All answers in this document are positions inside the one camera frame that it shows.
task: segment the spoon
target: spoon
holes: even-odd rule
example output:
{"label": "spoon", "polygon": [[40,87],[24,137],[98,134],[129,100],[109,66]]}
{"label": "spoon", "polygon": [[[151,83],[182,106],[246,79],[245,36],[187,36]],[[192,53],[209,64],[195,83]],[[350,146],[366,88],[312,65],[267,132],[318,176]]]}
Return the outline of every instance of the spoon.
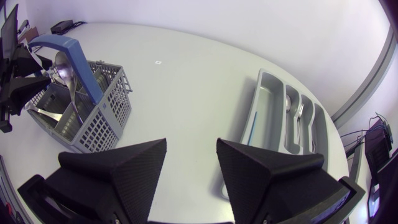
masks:
{"label": "spoon", "polygon": [[25,110],[32,110],[32,111],[36,111],[38,113],[44,114],[56,121],[60,121],[62,114],[57,114],[57,113],[51,113],[42,109],[39,109],[37,107],[35,107],[31,102],[27,102],[24,106]]}
{"label": "spoon", "polygon": [[75,101],[77,77],[75,72],[73,71],[72,66],[70,65],[67,55],[64,52],[58,52],[55,56],[55,68],[57,68],[60,78],[65,82],[66,86],[68,87],[70,98],[72,100],[73,110],[75,111],[76,117],[78,118],[80,124],[83,124],[83,120],[79,115]]}

